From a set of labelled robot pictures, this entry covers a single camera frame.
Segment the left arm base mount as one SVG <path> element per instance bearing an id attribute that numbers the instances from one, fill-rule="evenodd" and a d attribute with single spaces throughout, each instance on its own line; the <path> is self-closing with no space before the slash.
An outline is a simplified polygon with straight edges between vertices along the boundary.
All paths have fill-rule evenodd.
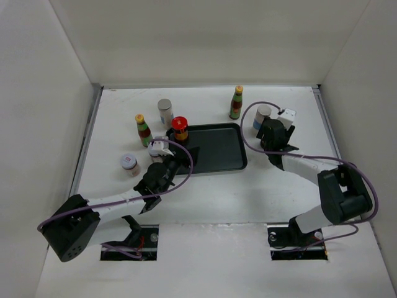
<path id="1" fill-rule="evenodd" d="M 107 223 L 120 240 L 106 242 L 101 247 L 101 261 L 156 261 L 158 257 L 159 225 L 140 225 L 131 215 Z"/>

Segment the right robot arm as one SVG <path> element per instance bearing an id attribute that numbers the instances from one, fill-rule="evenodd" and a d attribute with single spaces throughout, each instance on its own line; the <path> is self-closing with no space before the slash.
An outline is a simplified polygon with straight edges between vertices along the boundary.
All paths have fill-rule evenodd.
<path id="1" fill-rule="evenodd" d="M 289 145 L 294 126 L 265 118 L 257 133 L 272 165 L 316 185 L 320 204 L 292 217 L 287 227 L 269 228 L 269 244 L 275 248 L 305 246 L 321 228 L 340 225 L 373 209 L 364 180 L 353 166 L 334 158 L 310 158 Z"/>

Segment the silver-lid spice jar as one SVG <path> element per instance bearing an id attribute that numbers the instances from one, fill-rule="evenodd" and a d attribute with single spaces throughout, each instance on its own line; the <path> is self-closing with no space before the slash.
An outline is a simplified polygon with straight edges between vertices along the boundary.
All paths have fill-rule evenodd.
<path id="1" fill-rule="evenodd" d="M 162 124 L 166 129 L 170 129 L 174 118 L 171 101 L 169 99 L 160 99 L 158 101 L 158 110 Z"/>

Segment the silver-lid blue jar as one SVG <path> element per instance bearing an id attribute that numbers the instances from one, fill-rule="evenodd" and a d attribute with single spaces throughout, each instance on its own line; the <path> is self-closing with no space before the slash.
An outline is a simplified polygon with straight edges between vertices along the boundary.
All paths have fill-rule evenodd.
<path id="1" fill-rule="evenodd" d="M 264 119 L 270 118 L 271 113 L 272 113 L 272 110 L 268 105 L 266 105 L 266 104 L 259 105 L 256 110 L 256 115 L 255 115 L 255 118 L 253 121 L 253 125 L 252 125 L 253 128 L 255 130 L 259 130 Z"/>

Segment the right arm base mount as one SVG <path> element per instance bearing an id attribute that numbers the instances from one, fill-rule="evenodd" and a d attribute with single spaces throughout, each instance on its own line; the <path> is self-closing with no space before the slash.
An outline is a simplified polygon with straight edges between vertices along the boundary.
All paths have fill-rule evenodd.
<path id="1" fill-rule="evenodd" d="M 267 233 L 272 261 L 328 260 L 321 229 L 302 233 L 291 220 L 269 223 Z"/>

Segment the red-lid sauce jar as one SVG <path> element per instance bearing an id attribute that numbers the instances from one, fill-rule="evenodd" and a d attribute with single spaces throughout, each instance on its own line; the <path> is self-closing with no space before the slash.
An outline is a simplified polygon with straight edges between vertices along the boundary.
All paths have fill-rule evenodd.
<path id="1" fill-rule="evenodd" d="M 186 143 L 189 139 L 187 119 L 183 116 L 177 116 L 173 118 L 171 125 L 174 139 L 179 143 Z"/>

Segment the green sauce bottle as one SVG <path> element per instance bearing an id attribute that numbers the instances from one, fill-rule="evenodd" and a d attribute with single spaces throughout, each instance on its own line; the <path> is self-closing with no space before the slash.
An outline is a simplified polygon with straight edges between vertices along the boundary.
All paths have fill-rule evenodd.
<path id="1" fill-rule="evenodd" d="M 145 118 L 143 114 L 137 114 L 135 116 L 135 121 L 136 121 L 138 135 L 141 140 L 141 144 L 147 148 L 153 139 L 151 130 L 148 127 L 148 124 L 145 122 Z"/>
<path id="2" fill-rule="evenodd" d="M 230 104 L 229 117 L 230 119 L 237 120 L 241 115 L 243 105 L 243 86 L 237 85 Z"/>

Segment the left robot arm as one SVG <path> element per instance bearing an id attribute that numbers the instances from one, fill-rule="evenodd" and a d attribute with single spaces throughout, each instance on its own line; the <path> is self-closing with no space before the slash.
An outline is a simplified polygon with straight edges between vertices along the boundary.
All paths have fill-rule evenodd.
<path id="1" fill-rule="evenodd" d="M 199 147 L 177 145 L 163 162 L 151 164 L 131 190 L 92 200 L 75 194 L 37 229 L 62 262 L 75 259 L 96 244 L 140 259 L 145 238 L 135 217 L 153 210 L 162 195 L 177 189 L 173 183 L 177 172 L 181 168 L 193 172 L 199 153 Z"/>

